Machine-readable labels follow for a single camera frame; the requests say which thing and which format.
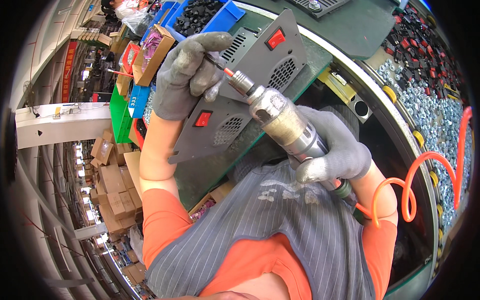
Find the gloved hand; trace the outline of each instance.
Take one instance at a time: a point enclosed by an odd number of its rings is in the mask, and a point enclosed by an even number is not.
[[[300,183],[331,180],[334,178],[360,179],[367,174],[372,155],[367,146],[357,142],[345,124],[329,111],[318,111],[297,106],[312,123],[328,145],[328,153],[300,164],[296,178]]]
[[[205,101],[214,101],[225,79],[224,72],[204,55],[210,52],[218,58],[218,51],[229,48],[232,42],[227,32],[208,32],[190,36],[170,51],[156,76],[152,100],[155,114],[165,120],[183,120],[201,94]]]

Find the blue plastic bin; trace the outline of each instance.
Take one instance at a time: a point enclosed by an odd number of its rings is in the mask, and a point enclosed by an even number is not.
[[[232,0],[220,0],[220,2],[225,3],[225,5],[222,6],[222,8],[215,14],[215,16],[210,20],[210,22],[207,23],[205,28],[200,33],[213,31],[228,31],[245,14],[245,11],[238,8],[232,2]],[[173,29],[173,24],[177,20],[177,17],[181,16],[183,8],[187,5],[188,0],[185,0],[164,26],[179,42],[186,39],[186,37],[175,31],[175,29]]]
[[[170,9],[168,11],[168,14],[165,16],[165,18],[162,20],[162,24],[160,24],[160,26],[162,27],[165,27],[165,24],[167,23],[167,21],[170,19],[170,17],[175,13],[175,11],[177,10],[177,8],[180,6],[180,3],[176,2],[176,1],[167,1],[165,3],[162,4],[162,8],[157,11],[155,17],[153,18],[153,20],[150,22],[150,24],[148,25],[148,29],[147,31],[145,32],[144,36],[142,37],[142,40],[140,40],[140,43],[143,43],[143,41],[145,41],[145,39],[147,38],[148,34],[150,33],[150,29],[153,27],[154,24],[157,24],[158,21],[160,21],[160,19],[163,17],[163,15],[165,14],[165,12]]]
[[[132,95],[130,96],[130,101],[128,102],[128,113],[130,113],[130,117],[139,119],[144,116],[148,95],[150,95],[149,86],[133,84]]]

